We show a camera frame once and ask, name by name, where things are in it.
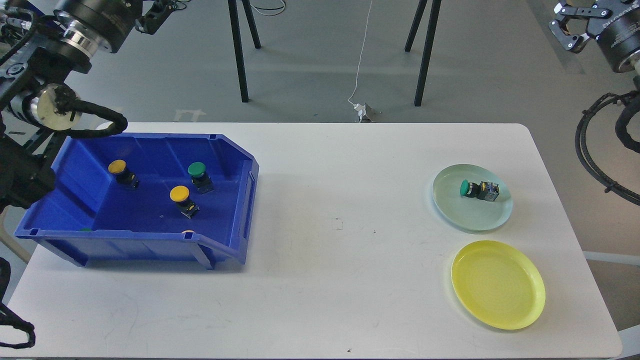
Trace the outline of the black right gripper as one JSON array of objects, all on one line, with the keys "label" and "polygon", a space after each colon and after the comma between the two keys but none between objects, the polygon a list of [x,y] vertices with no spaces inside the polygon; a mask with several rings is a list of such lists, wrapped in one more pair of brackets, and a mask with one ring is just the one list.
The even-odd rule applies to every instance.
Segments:
[{"label": "black right gripper", "polygon": [[565,51],[578,54],[598,37],[598,46],[613,72],[634,69],[640,48],[638,0],[588,0],[587,4],[559,0],[554,13],[548,29]]}]

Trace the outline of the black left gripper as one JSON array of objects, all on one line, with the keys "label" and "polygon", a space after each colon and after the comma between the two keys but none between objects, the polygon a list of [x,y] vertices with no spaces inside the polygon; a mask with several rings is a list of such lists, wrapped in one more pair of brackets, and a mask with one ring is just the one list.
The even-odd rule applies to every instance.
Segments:
[{"label": "black left gripper", "polygon": [[117,53],[134,27],[141,34],[154,35],[178,7],[176,0],[153,0],[142,14],[141,0],[60,0],[54,14],[66,25],[77,21],[92,30],[102,38],[105,50]]}]

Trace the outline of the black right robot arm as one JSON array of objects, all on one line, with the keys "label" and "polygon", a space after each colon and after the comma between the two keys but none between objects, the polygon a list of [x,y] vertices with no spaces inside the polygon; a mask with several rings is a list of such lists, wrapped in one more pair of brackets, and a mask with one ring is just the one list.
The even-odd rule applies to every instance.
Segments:
[{"label": "black right robot arm", "polygon": [[594,0],[589,6],[576,6],[569,0],[559,0],[554,7],[555,18],[548,29],[564,50],[580,53],[590,40],[597,43],[614,73],[635,72],[634,89],[622,93],[604,93],[583,110],[574,133],[574,150],[587,173],[625,201],[639,205],[639,194],[614,180],[594,161],[587,144],[588,127],[592,119],[608,105],[622,105],[614,124],[614,133],[626,150],[640,152],[640,144],[628,130],[633,117],[639,114],[639,54],[640,5],[637,0]]}]

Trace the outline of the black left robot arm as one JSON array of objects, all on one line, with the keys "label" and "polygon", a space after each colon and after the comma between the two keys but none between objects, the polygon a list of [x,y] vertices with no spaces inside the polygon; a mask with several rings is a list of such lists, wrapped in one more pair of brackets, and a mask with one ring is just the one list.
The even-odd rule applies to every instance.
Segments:
[{"label": "black left robot arm", "polygon": [[1,2],[0,107],[34,126],[25,143],[1,125],[1,209],[28,209],[55,188],[52,164],[66,138],[121,134],[126,117],[80,99],[67,84],[98,51],[116,53],[132,30],[153,35],[185,0],[61,0],[45,14],[28,0]]}]

